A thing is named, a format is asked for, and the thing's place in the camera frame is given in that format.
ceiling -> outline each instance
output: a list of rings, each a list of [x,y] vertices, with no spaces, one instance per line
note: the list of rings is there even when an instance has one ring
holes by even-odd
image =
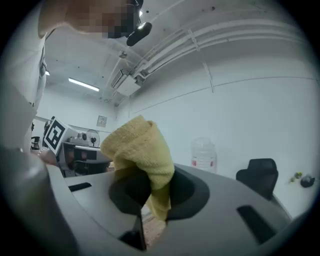
[[[178,31],[229,20],[255,16],[271,20],[291,21],[278,8],[262,0],[144,0],[142,23],[151,22],[152,31],[133,47],[126,38],[107,39],[97,34],[80,34],[68,27],[56,29],[45,42],[47,86],[60,88],[64,93],[91,95],[100,100],[120,102],[124,96],[110,88],[120,69],[131,70],[142,59],[157,53],[158,44]],[[120,51],[127,58],[118,57]],[[94,85],[99,92],[72,84],[68,78]]]

chair backrest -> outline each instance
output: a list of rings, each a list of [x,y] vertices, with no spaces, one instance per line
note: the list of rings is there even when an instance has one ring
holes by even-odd
[[[32,143],[39,143],[40,137],[39,136],[31,137],[31,140],[34,140],[34,142]]]
[[[260,158],[260,159],[251,159],[249,161],[249,169],[271,169],[276,170],[276,162],[271,158]]]
[[[31,137],[31,149],[32,150],[39,150],[40,147],[39,147],[39,140],[40,140],[40,137],[39,136],[35,136],[35,137]]]
[[[236,180],[271,200],[278,179],[277,166],[272,159],[252,159],[248,169],[239,170]]]

pipe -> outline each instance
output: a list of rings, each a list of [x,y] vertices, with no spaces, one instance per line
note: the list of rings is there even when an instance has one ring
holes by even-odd
[[[171,45],[169,45],[167,48],[156,54],[152,59],[150,59],[144,66],[144,68],[150,67],[154,62],[156,62],[158,59],[160,59],[162,56],[166,55],[168,52],[172,51],[174,48],[178,47],[179,45],[184,44],[186,41],[188,41],[191,38],[190,35],[187,35],[183,38],[178,39]]]
[[[252,9],[242,9],[240,10],[244,13],[252,13],[252,12],[256,12],[256,10],[252,10]],[[226,15],[226,14],[229,14],[229,13],[234,13],[233,10],[231,11],[225,11],[225,12],[222,12],[222,13],[218,13],[218,15]],[[143,60],[145,61],[147,58],[148,58],[148,55],[154,50],[156,49],[157,47],[159,47],[160,45],[163,45],[165,44],[164,42],[166,42],[167,40],[170,40],[172,41],[173,39],[185,34],[185,30],[187,30],[187,28],[191,29],[193,26],[195,26],[195,24],[198,24],[199,22],[203,21],[203,18],[198,18],[196,20],[193,20],[192,22],[189,22],[187,23],[186,25],[182,26],[180,29],[178,29],[177,31],[171,33],[170,35],[168,35],[165,39],[163,39],[162,41],[160,41],[158,44],[156,44],[154,47],[151,48],[151,50],[149,50],[142,58]]]
[[[239,27],[239,26],[250,26],[250,25],[276,26],[276,27],[298,31],[294,26],[283,23],[283,22],[272,21],[267,19],[246,19],[246,20],[232,20],[232,21],[226,21],[226,22],[210,25],[208,27],[202,28],[194,32],[193,34],[194,34],[194,37],[198,37],[211,31],[232,28],[232,27]],[[185,37],[178,39],[176,42],[174,42],[173,44],[171,44],[170,46],[168,46],[167,48],[165,48],[164,50],[156,54],[153,58],[151,58],[144,68],[146,69],[150,67],[158,59],[160,59],[161,57],[163,57],[164,55],[166,55],[168,52],[172,51],[174,48],[178,47],[179,45],[184,44],[190,38],[191,38],[190,35],[186,35]]]
[[[264,33],[264,34],[278,34],[281,36],[292,36],[290,33],[287,32],[280,32],[278,30],[274,30],[274,29],[245,29],[245,30],[241,30],[241,31],[232,31],[232,32],[227,32],[224,34],[218,34],[215,36],[212,36],[210,38],[206,38],[203,40],[198,40],[197,43],[199,46],[217,40],[217,39],[221,39],[223,37],[231,37],[231,36],[239,36],[239,35],[245,35],[245,34],[258,34],[258,33]],[[225,43],[228,40],[224,39],[223,41],[221,41],[221,43]],[[164,58],[163,60],[161,60],[160,62],[158,62],[156,65],[154,65],[152,68],[150,68],[148,70],[149,73],[152,73],[154,70],[156,70],[157,68],[159,68],[160,66],[162,66],[163,64],[165,64],[166,62],[168,62],[170,59],[175,58],[176,56],[179,56],[180,54],[184,53],[184,52],[188,52],[189,50],[193,49],[195,46],[190,45],[187,46],[175,53],[173,53],[172,55],[167,56],[166,58]]]
[[[200,55],[201,62],[202,62],[202,64],[203,64],[203,67],[204,67],[204,70],[205,70],[205,72],[206,72],[206,75],[207,75],[207,77],[208,77],[208,79],[209,79],[209,83],[210,83],[211,90],[212,90],[212,93],[213,93],[213,92],[214,92],[213,81],[212,81],[212,76],[211,76],[210,70],[209,70],[209,68],[208,68],[208,65],[207,65],[205,59],[203,58],[203,56],[202,56],[202,54],[201,54],[201,52],[200,52],[200,46],[199,46],[199,44],[198,44],[198,42],[197,42],[197,39],[195,38],[195,35],[194,35],[193,32],[191,31],[191,29],[188,30],[188,33],[189,33],[190,36],[191,36],[191,39],[192,39],[192,41],[193,41],[193,44],[194,44],[194,46],[195,46],[196,51],[197,51],[197,52],[199,53],[199,55]]]
[[[152,73],[147,74],[146,76],[144,76],[144,75],[141,74],[141,73],[137,73],[137,74],[135,74],[135,77],[134,77],[134,78],[136,78],[137,76],[140,76],[140,77],[142,77],[143,79],[147,79],[151,74],[152,74]]]
[[[198,31],[194,32],[194,36],[198,37],[203,34],[206,34],[211,31],[216,31],[220,29],[227,29],[231,27],[239,27],[239,26],[274,26],[274,27],[281,27],[284,29],[292,29],[295,31],[298,31],[296,27],[279,22],[279,21],[273,21],[273,20],[268,20],[268,19],[241,19],[241,20],[232,20],[232,21],[226,21],[226,22],[221,22],[218,24],[214,24],[211,26],[207,26],[205,28],[199,29]]]
[[[214,42],[208,42],[208,43],[205,43],[203,45],[200,45],[200,49],[203,49],[203,48],[206,48],[206,47],[209,47],[209,46],[213,46],[213,45],[217,45],[217,44],[222,44],[222,43],[227,43],[227,42],[232,42],[232,41],[237,41],[237,40],[252,40],[252,39],[275,39],[275,40],[286,40],[286,41],[291,41],[291,42],[295,42],[295,43],[304,43],[304,41],[301,41],[301,40],[296,40],[296,39],[290,39],[290,38],[286,38],[286,37],[280,37],[280,36],[263,36],[263,35],[257,35],[257,36],[241,36],[241,37],[236,37],[236,38],[231,38],[231,39],[221,39],[221,40],[218,40],[218,41],[214,41]],[[152,70],[152,72],[150,72],[146,77],[149,77],[151,74],[153,74],[155,71],[158,71],[160,70],[161,68],[163,68],[165,65],[179,59],[180,57],[183,57],[189,53],[192,53],[196,51],[196,48],[194,47],[193,49],[191,50],[188,50],[174,58],[171,58],[169,61],[163,63],[161,66],[159,66],[157,69],[154,69]]]

wall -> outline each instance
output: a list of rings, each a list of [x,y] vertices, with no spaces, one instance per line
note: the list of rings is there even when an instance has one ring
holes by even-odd
[[[115,111],[112,104],[52,85],[45,88],[36,118],[33,120],[35,126],[32,136],[39,136],[42,140],[45,123],[52,116],[81,132],[90,129],[98,131],[102,143],[112,132]],[[105,128],[97,126],[98,116],[107,117]]]
[[[137,115],[157,123],[173,161],[190,165],[191,141],[216,145],[217,171],[235,178],[250,159],[273,158],[278,183],[319,173],[320,90],[298,44],[250,40],[205,48],[214,92],[196,53],[151,75],[116,111],[114,129]]]

ceiling light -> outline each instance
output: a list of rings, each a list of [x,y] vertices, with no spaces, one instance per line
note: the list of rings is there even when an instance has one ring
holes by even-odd
[[[74,80],[73,78],[69,78],[69,82],[77,84],[79,86],[83,86],[83,87],[89,88],[89,89],[94,90],[96,92],[99,92],[99,88],[98,87],[86,84],[84,82],[80,82],[80,81]]]

